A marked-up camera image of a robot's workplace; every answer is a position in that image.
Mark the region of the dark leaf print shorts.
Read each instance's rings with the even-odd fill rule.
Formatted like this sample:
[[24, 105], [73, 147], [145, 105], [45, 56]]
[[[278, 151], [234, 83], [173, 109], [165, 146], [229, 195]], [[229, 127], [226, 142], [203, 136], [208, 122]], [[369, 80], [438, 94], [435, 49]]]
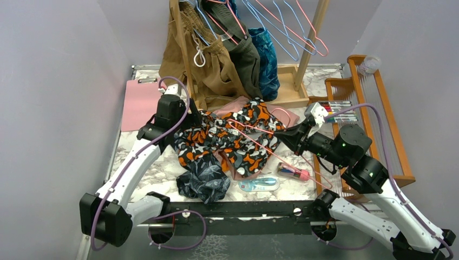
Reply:
[[214, 155], [205, 155], [184, 168], [186, 172], [176, 179], [180, 195], [200, 199], [204, 204], [224, 199], [231, 180], [223, 172], [221, 163]]

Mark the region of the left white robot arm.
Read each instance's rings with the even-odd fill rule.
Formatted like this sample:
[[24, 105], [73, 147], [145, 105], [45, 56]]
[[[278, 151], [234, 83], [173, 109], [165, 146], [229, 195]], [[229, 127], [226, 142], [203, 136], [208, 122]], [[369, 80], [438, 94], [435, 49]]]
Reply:
[[156, 113], [139, 129], [137, 140], [115, 174], [95, 194], [85, 193], [79, 202], [82, 233], [94, 251], [110, 244], [122, 246], [132, 229], [153, 218], [164, 222], [170, 215], [170, 198], [148, 192], [131, 203], [138, 183], [172, 144], [174, 133], [182, 126], [200, 121], [194, 100], [182, 100], [177, 94], [164, 94]]

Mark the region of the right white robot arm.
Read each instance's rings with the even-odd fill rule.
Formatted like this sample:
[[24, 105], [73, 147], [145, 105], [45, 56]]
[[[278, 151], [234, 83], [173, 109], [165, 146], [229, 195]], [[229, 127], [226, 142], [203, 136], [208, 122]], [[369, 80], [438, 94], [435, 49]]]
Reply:
[[368, 156], [372, 141], [358, 125], [343, 126], [334, 139], [312, 131], [312, 118], [274, 136], [296, 155], [309, 151], [344, 170], [342, 179], [367, 196], [386, 215], [377, 217], [325, 189], [313, 201], [312, 213], [319, 220], [343, 221], [386, 246], [396, 259], [451, 259], [442, 249], [455, 240], [451, 230], [438, 228], [411, 206], [386, 167]]

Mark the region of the orange camouflage shorts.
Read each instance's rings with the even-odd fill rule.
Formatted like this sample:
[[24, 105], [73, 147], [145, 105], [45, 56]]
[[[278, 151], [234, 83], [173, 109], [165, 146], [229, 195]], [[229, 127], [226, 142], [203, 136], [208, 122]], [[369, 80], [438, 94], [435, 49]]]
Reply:
[[236, 173], [248, 178], [261, 171], [278, 148], [280, 140], [273, 133], [285, 129], [260, 98], [249, 100], [240, 111], [221, 118], [210, 111], [200, 112], [200, 127], [174, 135], [173, 147], [183, 167], [205, 155], [224, 152]]

